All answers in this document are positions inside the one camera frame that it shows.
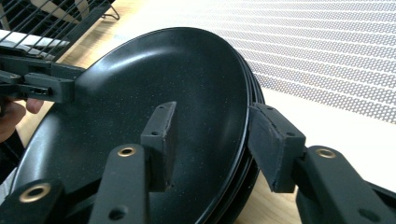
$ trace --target metal rack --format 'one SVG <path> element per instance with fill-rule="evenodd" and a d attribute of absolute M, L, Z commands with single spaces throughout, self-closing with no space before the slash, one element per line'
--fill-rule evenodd
<path fill-rule="evenodd" d="M 0 48 L 18 56 L 47 61 L 60 58 L 114 0 L 0 1 Z"/>

